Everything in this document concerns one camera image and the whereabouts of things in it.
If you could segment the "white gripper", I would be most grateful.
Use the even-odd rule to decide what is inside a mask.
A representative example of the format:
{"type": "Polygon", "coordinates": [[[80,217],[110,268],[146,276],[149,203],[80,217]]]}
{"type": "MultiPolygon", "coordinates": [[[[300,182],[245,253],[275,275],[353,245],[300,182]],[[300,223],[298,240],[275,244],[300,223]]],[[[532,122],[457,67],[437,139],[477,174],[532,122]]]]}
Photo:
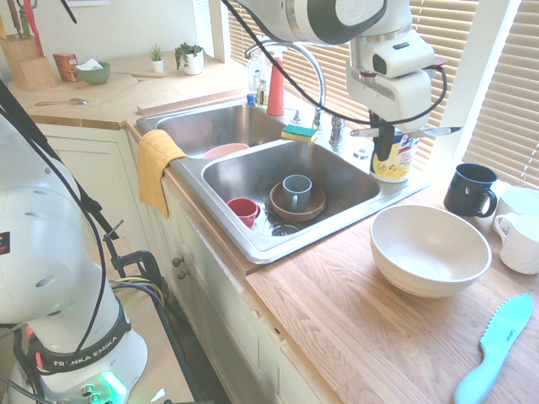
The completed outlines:
{"type": "Polygon", "coordinates": [[[407,120],[424,113],[430,107],[430,76],[419,70],[397,78],[375,75],[360,78],[360,73],[346,67],[346,86],[349,95],[369,111],[370,125],[378,126],[374,152],[379,162],[385,162],[391,153],[395,128],[389,121],[407,120]]]}

